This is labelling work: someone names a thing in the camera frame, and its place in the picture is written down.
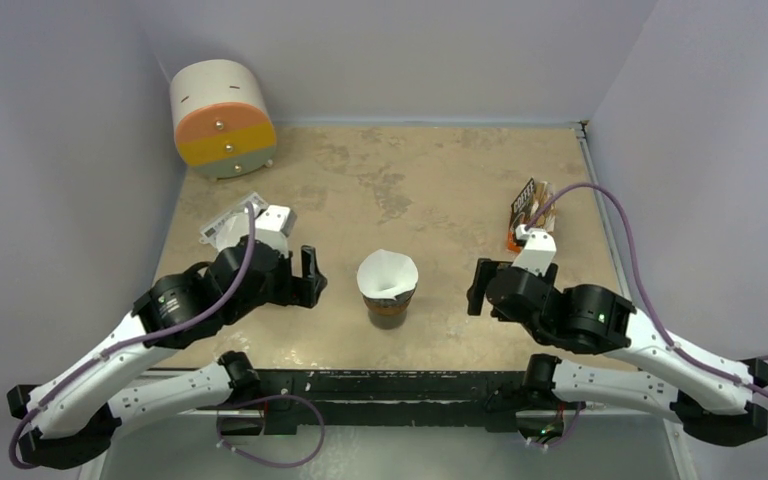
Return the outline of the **clear plastic filter packet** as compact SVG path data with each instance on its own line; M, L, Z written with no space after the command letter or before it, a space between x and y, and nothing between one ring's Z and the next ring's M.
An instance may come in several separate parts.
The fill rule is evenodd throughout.
M269 203L257 192L248 192L236 203L221 211L219 214L214 216L211 220L199 228L199 242L203 245L210 245L215 247L218 232L222 229L223 225L231 217L234 217L238 214L245 214L245 206L248 203L254 207L255 215L259 215L262 210L265 210L269 206Z

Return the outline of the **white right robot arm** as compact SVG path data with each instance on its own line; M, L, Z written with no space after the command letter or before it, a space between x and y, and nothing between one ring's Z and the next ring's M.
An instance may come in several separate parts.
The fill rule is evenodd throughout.
M722 447L768 434L768 410L753 399L754 388L768 385L764 360L735 361L686 340L667 341L626 298L592 284L559 290L556 273L555 264L533 273L481 258L466 294L467 312L478 316L489 303L493 318L521 325L540 345L604 356L631 368L588 367L534 354L517 390L529 404L551 409L601 403L645 412Z

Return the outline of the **grey glass carafe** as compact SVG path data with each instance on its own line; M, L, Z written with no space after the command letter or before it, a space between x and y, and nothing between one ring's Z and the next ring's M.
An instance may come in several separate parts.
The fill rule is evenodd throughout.
M407 316L407 310L392 315L383 315L374 311L368 312L368 318L372 325L381 330L393 330L400 328L405 323Z

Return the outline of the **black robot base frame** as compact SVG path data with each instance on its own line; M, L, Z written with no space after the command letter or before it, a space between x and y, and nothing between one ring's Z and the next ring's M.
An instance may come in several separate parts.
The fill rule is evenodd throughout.
M267 435L301 426L482 427L491 433L534 433L525 411L575 411L581 402L552 393L545 355L525 371L256 369L242 352L218 359L231 394L221 408L261 407Z

